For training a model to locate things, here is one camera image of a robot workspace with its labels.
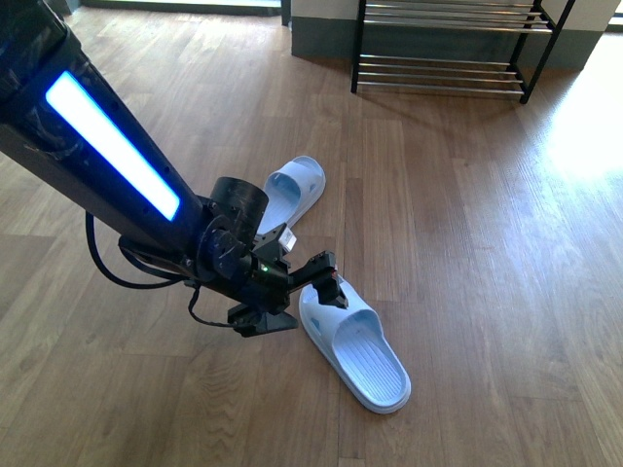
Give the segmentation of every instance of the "slipper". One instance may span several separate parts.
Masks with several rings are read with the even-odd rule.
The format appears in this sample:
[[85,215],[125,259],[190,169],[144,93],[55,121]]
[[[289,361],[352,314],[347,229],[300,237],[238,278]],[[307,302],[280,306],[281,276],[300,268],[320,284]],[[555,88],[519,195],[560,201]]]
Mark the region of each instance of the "slipper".
[[348,389],[374,413],[393,413],[411,395],[409,375],[385,336],[379,315],[340,277],[348,308],[320,305],[315,289],[301,292],[301,323]]
[[269,205],[258,234],[265,234],[283,223],[291,228],[318,201],[325,185],[324,170],[309,156],[299,156],[272,173],[264,185]]

